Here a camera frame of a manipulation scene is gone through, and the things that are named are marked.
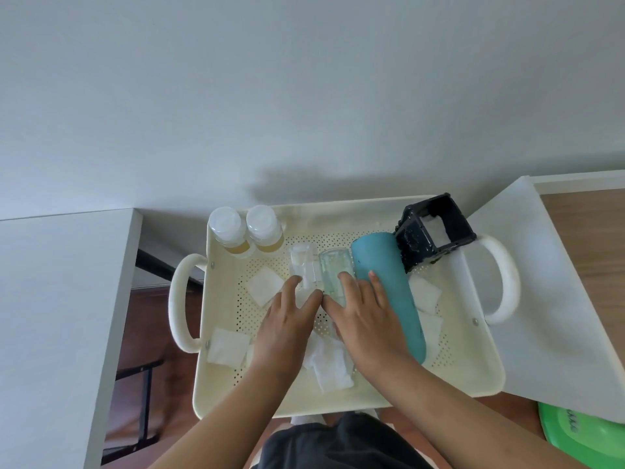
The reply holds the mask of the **person's right hand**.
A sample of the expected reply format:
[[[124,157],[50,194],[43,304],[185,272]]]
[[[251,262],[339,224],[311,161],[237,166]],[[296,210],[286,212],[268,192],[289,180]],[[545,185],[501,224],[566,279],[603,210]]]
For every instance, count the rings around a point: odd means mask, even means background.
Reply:
[[[385,367],[410,357],[400,322],[392,309],[384,313],[367,308],[368,281],[339,274],[348,309],[348,336],[341,337],[357,370],[368,379]]]

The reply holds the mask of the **person's left hand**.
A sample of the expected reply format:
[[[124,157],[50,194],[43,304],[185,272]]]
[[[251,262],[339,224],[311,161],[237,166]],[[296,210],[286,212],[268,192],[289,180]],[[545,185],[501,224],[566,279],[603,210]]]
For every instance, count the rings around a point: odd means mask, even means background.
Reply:
[[[250,371],[262,378],[293,381],[301,370],[316,315],[296,306],[301,277],[289,277],[272,300],[254,342]]]

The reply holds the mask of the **pale green clear bottle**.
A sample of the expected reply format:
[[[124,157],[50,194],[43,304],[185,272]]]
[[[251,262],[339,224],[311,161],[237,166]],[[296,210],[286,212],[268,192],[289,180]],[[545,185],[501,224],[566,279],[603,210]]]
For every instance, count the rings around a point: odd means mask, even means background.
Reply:
[[[319,254],[319,263],[323,280],[324,293],[341,307],[346,306],[344,288],[339,274],[348,273],[355,277],[354,262],[349,248],[329,249]]]

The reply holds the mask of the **small clear plastic bottle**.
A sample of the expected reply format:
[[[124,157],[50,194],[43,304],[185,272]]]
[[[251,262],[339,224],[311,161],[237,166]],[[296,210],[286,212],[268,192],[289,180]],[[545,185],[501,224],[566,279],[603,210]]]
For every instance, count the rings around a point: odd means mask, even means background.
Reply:
[[[289,246],[287,251],[290,274],[301,277],[295,290],[296,306],[301,308],[314,290],[323,289],[318,249],[313,243],[297,243]]]

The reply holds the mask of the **person's right forearm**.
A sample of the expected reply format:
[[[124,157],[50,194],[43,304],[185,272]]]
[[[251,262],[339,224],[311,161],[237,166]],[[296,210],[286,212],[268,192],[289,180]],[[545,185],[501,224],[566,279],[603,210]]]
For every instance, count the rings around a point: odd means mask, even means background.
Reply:
[[[360,372],[454,469],[586,469],[410,356],[385,355]]]

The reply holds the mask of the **person's left forearm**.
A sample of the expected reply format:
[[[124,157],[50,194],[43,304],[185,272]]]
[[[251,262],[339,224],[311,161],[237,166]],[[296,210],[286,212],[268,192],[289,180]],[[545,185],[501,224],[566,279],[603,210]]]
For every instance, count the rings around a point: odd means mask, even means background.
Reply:
[[[230,393],[149,469],[244,469],[301,369],[254,363]]]

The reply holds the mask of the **teal cylindrical tube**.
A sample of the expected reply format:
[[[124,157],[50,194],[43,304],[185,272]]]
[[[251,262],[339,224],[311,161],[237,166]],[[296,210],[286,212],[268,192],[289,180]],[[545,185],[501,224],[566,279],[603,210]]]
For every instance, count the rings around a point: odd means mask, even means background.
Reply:
[[[351,244],[351,254],[359,279],[368,279],[370,271],[377,275],[401,324],[410,354],[418,363],[424,363],[426,340],[394,234],[379,232],[358,237]]]

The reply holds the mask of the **white cotton pad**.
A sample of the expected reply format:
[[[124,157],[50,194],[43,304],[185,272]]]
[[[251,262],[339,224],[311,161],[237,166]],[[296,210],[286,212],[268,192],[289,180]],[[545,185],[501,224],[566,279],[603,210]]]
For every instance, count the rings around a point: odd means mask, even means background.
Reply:
[[[416,274],[410,275],[409,285],[418,311],[428,315],[436,315],[436,307],[441,298],[442,290]]]
[[[327,335],[313,331],[308,338],[302,366],[305,370],[314,370],[315,366],[321,366],[326,360]]]
[[[340,340],[320,336],[311,356],[311,366],[322,394],[347,390],[354,386],[354,365]]]
[[[248,334],[215,328],[209,340],[206,361],[238,369],[246,358],[250,343]]]
[[[246,283],[252,300],[259,307],[266,306],[281,291],[284,279],[269,267],[263,266],[254,276]]]

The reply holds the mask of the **white-capped bottle of yellow liquid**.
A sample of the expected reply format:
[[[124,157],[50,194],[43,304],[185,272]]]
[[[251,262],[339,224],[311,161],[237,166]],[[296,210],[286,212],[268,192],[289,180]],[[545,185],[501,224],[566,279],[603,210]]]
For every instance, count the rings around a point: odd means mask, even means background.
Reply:
[[[231,207],[218,207],[211,212],[208,227],[217,242],[234,258],[250,258],[256,250],[245,220]]]
[[[259,252],[274,254],[282,248],[285,242],[283,226],[270,206],[252,207],[246,214],[246,225]]]

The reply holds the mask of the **person's dark clothing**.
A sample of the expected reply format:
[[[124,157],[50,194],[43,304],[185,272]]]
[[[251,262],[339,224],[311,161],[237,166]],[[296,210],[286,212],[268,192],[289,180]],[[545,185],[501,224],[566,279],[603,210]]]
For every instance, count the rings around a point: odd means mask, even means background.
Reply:
[[[276,430],[250,469],[438,469],[379,418],[350,411],[333,424],[320,415]]]

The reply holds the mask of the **white flat board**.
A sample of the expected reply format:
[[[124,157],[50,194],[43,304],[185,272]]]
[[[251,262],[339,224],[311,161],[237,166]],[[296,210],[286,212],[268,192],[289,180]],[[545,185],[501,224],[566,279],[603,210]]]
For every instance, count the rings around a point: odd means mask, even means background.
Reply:
[[[597,191],[616,174],[521,176],[468,221],[502,242],[520,274],[519,307],[489,327],[506,372],[503,391],[625,423],[625,368],[543,202],[582,186]]]

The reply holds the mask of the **green plastic object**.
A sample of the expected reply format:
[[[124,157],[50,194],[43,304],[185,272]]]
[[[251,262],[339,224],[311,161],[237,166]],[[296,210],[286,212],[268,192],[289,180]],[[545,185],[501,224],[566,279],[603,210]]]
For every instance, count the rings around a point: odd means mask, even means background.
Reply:
[[[544,436],[590,469],[625,469],[625,423],[537,403]]]

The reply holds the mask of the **white table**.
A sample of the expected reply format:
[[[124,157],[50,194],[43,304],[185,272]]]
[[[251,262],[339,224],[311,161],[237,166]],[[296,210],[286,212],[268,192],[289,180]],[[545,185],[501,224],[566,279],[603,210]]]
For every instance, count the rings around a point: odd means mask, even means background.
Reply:
[[[143,217],[0,220],[0,469],[98,469]]]

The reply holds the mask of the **black square frame holder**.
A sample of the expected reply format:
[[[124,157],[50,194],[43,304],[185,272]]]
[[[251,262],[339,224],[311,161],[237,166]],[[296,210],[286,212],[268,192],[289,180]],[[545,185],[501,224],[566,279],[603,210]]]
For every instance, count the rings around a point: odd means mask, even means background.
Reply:
[[[407,273],[477,239],[449,193],[406,206],[393,234]]]

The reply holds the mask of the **black metal frame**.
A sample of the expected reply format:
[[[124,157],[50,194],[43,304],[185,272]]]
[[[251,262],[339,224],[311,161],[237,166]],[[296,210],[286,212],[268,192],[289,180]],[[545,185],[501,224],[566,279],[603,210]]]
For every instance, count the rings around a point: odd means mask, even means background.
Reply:
[[[171,283],[173,282],[175,268],[145,250],[137,250],[135,265],[137,268],[149,274],[160,277]],[[101,458],[101,465],[112,463],[120,458],[136,453],[139,450],[150,447],[160,441],[160,430],[152,436],[149,435],[149,416],[153,372],[154,369],[162,366],[165,361],[165,357],[161,356],[155,361],[146,362],[135,367],[123,368],[117,371],[115,382],[136,375],[142,375],[143,377],[141,410],[138,419],[138,437],[137,442],[134,444],[104,449],[103,456]]]

